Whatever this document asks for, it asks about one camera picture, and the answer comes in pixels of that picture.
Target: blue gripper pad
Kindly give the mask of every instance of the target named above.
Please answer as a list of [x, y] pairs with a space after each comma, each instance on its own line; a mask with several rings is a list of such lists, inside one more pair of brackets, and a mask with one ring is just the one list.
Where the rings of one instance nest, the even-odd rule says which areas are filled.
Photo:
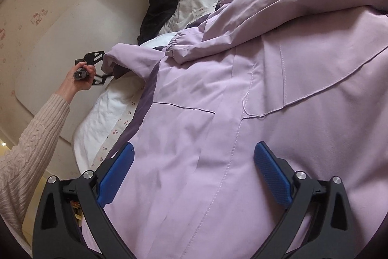
[[134, 159], [135, 150], [133, 145], [128, 143], [100, 183], [97, 202], [102, 208], [112, 203]]
[[254, 160], [276, 202], [288, 208], [292, 203], [291, 184], [262, 143], [255, 147]]

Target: pink fabric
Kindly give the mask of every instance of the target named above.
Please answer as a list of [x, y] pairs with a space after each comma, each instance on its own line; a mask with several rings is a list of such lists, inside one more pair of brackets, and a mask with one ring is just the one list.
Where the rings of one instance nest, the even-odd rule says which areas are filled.
[[[139, 258], [250, 258], [282, 215], [256, 143], [340, 176], [362, 249], [388, 211], [388, 0], [230, 0], [171, 41], [135, 161], [105, 207]], [[147, 78], [155, 59], [104, 57]], [[306, 230], [304, 222], [292, 248]], [[85, 225], [84, 237], [93, 249]]]

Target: human hand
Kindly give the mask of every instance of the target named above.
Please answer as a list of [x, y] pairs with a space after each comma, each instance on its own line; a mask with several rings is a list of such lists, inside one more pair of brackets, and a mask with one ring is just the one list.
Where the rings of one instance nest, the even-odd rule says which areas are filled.
[[[96, 76], [96, 68], [94, 67], [94, 65], [86, 64], [86, 62], [81, 62], [72, 67], [71, 70], [67, 73], [65, 80], [56, 92], [56, 94], [60, 95], [63, 99], [65, 99], [68, 104], [71, 103], [75, 94], [78, 91], [88, 90], [92, 87], [94, 76]], [[82, 67], [88, 71], [89, 76], [85, 79], [75, 80], [73, 77], [74, 72]]]

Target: beige sweater sleeve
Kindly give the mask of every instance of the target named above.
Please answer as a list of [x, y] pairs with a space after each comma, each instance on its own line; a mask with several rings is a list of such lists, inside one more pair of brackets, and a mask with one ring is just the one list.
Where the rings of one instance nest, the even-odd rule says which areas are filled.
[[0, 215], [21, 236], [28, 205], [69, 111], [69, 104], [53, 94], [24, 130], [19, 144], [0, 157]]

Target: wall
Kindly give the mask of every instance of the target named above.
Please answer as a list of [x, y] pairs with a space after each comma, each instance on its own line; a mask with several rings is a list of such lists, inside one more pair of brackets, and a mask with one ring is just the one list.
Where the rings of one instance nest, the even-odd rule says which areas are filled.
[[[15, 79], [20, 73], [21, 65], [29, 58], [34, 45], [77, 0], [41, 2], [43, 0], [0, 0], [0, 138], [9, 146], [17, 143], [32, 119], [31, 113], [15, 98]], [[36, 25], [33, 15], [42, 6], [49, 14]], [[39, 85], [38, 79], [36, 87], [47, 93], [45, 87]], [[67, 141], [59, 140], [47, 170], [62, 179], [78, 176], [71, 145]]]

